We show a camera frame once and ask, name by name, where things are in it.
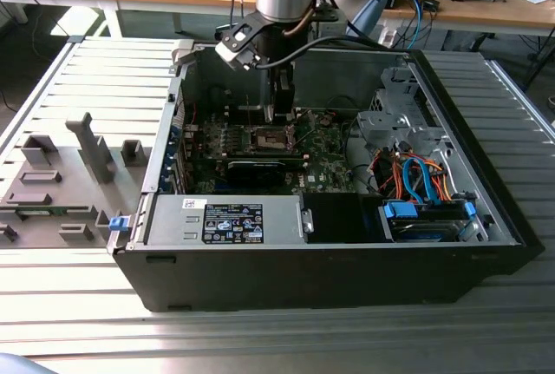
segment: blue clip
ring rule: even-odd
[[[385,207],[383,207],[383,212],[385,212],[385,217],[387,219],[393,218],[395,216],[395,212],[393,211],[393,209],[391,209],[390,204],[387,204]]]
[[[108,228],[110,231],[129,231],[131,226],[129,222],[131,221],[131,217],[128,216],[116,216],[110,219],[110,223],[108,224]]]
[[[410,202],[389,202],[383,210],[386,218],[418,218],[418,210]]]
[[[474,205],[470,202],[465,203],[465,210],[468,213],[468,218],[472,218],[474,216],[476,216],[476,208],[474,207]]]

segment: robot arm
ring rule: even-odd
[[[224,32],[216,51],[234,69],[248,69],[261,56],[270,61],[287,56],[308,40],[313,3],[257,0],[257,10]]]

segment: floor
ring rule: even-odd
[[[66,7],[28,6],[29,22],[24,26],[9,23],[0,32],[0,91],[13,109],[19,108],[49,66],[49,60],[56,57],[66,42],[64,36],[52,36],[55,19],[62,16]],[[93,34],[101,22],[101,17],[91,26],[88,34]],[[215,27],[227,23],[225,16],[183,15],[182,24],[187,36],[199,40],[212,40]],[[172,16],[168,13],[123,11],[122,24],[126,36],[146,38],[183,38],[173,32]],[[473,35],[452,34],[448,49],[464,49],[472,41]],[[530,62],[527,57],[532,51],[518,36],[500,36],[487,39],[480,51],[488,58],[499,62],[506,72],[518,83],[526,77]],[[555,120],[555,113],[547,106],[547,98],[555,95],[555,63],[547,65],[542,74],[530,87],[527,94],[545,115],[549,122]],[[0,131],[14,116],[0,102]]]

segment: table leg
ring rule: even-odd
[[[122,38],[121,34],[121,20],[118,14],[118,4],[114,1],[100,1],[99,7],[104,11],[106,22],[108,23],[108,30],[110,36],[115,38]]]
[[[20,24],[26,24],[29,19],[23,10],[22,3],[4,3],[10,14],[16,19]]]
[[[172,13],[173,19],[173,31],[177,34],[181,34],[183,32],[183,27],[181,27],[181,14],[178,12]]]
[[[122,38],[120,18],[118,17],[118,11],[115,10],[104,10],[104,16],[108,22],[108,30],[110,31],[111,37]]]

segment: black computer chassis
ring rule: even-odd
[[[487,277],[516,272],[542,253],[544,247],[536,233],[426,57],[416,50],[407,58],[424,78],[454,137],[520,245],[115,250],[117,265],[144,306],[153,312],[168,312],[447,303]],[[341,195],[344,200],[347,196],[360,201],[357,194]],[[325,210],[337,202],[323,197],[317,204]],[[361,213],[361,208],[347,207],[340,212],[353,221],[360,221]]]

